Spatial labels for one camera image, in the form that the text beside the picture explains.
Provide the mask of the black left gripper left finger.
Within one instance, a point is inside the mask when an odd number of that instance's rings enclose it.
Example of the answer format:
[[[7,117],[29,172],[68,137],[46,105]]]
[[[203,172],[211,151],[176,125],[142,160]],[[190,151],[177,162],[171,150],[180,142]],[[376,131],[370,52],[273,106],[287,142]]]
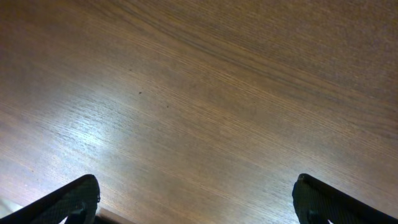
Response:
[[[1,223],[92,224],[95,222],[99,202],[99,183],[94,175],[86,174],[1,218]]]

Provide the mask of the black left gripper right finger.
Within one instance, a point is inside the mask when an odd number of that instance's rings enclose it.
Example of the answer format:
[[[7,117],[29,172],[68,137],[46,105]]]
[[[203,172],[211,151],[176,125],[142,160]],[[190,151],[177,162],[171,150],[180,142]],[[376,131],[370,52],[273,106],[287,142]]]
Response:
[[[397,224],[396,218],[308,174],[298,176],[292,198],[295,213],[301,224]]]

